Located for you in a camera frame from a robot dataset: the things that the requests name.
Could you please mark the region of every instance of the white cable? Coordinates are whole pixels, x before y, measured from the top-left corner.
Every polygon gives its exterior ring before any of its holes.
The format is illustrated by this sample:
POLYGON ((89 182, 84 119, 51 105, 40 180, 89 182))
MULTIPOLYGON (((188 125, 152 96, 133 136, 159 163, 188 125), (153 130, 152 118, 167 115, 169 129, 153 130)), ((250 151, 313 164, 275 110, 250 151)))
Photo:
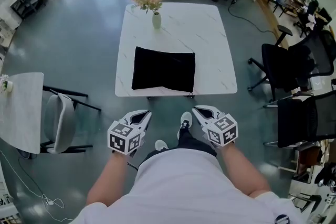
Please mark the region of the white cable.
POLYGON ((48 206, 50 206, 50 205, 48 204, 48 202, 52 202, 53 204, 57 205, 58 207, 64 209, 64 203, 63 203, 63 201, 62 201, 61 199, 59 199, 59 198, 56 198, 55 200, 51 200, 51 199, 49 199, 45 194, 42 194, 42 196, 40 196, 40 195, 36 194, 35 192, 33 192, 30 188, 28 188, 28 186, 23 182, 23 180, 22 180, 22 179, 19 177, 19 175, 15 172, 14 168, 12 167, 11 163, 9 162, 9 160, 6 158, 5 154, 4 154, 2 151, 0 151, 0 153, 4 156, 5 160, 8 162, 9 166, 11 167, 11 169, 13 170, 13 172, 16 174, 16 176, 21 180, 21 182, 23 183, 23 185, 25 185, 25 187, 26 187, 32 194, 34 194, 35 196, 37 196, 37 197, 39 197, 39 198, 42 199, 42 203, 43 203, 43 205, 45 206, 46 211, 47 211, 48 214, 52 217, 53 220, 56 220, 56 221, 58 221, 58 222, 63 222, 64 220, 70 220, 70 221, 73 221, 73 219, 69 219, 69 218, 64 218, 63 220, 59 220, 59 219, 54 218, 54 217, 51 215, 51 213, 48 211, 48 209, 47 209, 47 207, 46 207, 46 204, 44 203, 44 200, 46 200, 48 206), (58 203, 56 203, 56 202, 55 202, 56 200, 59 200, 59 201, 62 203, 62 205, 59 205, 58 203))

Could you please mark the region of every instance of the black pants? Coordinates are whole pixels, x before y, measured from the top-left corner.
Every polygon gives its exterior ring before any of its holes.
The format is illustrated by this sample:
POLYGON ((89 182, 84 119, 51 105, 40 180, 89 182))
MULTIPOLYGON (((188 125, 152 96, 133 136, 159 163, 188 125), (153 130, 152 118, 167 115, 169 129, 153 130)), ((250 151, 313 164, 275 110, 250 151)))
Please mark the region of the black pants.
POLYGON ((215 157, 217 156, 217 153, 212 149, 212 147, 193 138, 193 136, 191 135, 188 129, 180 129, 179 144, 177 145, 177 147, 173 147, 170 149, 163 149, 161 151, 157 151, 157 150, 152 151, 150 154, 147 155, 144 161, 147 161, 150 157, 153 157, 154 155, 158 153, 161 153, 164 151, 175 150, 176 148, 188 148, 191 150, 204 151, 215 157))

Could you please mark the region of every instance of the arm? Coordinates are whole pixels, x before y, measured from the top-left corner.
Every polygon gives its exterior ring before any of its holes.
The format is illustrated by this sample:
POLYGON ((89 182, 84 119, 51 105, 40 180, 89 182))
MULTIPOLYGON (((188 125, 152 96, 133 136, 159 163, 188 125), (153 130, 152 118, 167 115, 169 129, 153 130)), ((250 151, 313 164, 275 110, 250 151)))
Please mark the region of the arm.
POLYGON ((242 193, 252 198, 270 191, 265 177, 250 163, 234 143, 221 149, 229 179, 242 193))
POLYGON ((101 202, 110 206, 122 197, 128 156, 115 152, 89 191, 87 205, 101 202))

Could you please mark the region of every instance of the desk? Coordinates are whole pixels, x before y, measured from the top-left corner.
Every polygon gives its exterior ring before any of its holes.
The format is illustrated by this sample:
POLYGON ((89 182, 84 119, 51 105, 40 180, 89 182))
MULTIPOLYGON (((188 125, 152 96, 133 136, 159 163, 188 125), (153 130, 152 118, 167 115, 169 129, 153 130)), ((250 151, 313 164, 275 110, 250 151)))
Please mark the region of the desk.
POLYGON ((11 76, 13 90, 0 93, 0 138, 20 150, 39 154, 43 73, 11 76))
POLYGON ((125 10, 117 63, 115 94, 127 96, 188 95, 164 87, 132 90, 136 46, 163 52, 194 52, 193 94, 236 93, 237 83, 230 48, 218 8, 213 5, 163 3, 160 29, 152 25, 152 12, 125 10))

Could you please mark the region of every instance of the white shirt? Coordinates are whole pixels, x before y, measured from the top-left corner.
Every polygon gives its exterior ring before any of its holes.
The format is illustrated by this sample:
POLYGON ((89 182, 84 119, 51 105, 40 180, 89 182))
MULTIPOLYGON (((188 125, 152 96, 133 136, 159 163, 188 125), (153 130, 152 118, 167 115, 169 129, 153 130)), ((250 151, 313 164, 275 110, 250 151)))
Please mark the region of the white shirt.
POLYGON ((88 205, 72 224, 274 224, 282 214, 290 224, 303 223, 290 200, 271 192, 250 198, 233 186, 214 156, 179 148, 149 158, 129 194, 109 207, 88 205))

